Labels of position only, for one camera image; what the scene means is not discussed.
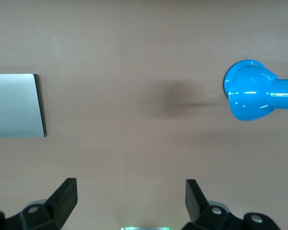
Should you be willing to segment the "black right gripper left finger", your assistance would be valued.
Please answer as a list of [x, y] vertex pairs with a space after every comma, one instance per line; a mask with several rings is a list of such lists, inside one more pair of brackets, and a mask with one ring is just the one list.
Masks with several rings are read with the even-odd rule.
[[60, 230], [77, 204], [77, 180], [66, 179], [43, 203], [32, 204], [5, 220], [6, 230]]

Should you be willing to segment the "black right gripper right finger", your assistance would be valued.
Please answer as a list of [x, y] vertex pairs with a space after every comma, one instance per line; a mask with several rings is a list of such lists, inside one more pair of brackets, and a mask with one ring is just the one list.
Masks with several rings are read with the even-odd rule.
[[185, 205], [191, 221], [184, 230], [243, 230], [244, 221], [217, 201], [207, 201], [196, 180], [186, 180]]

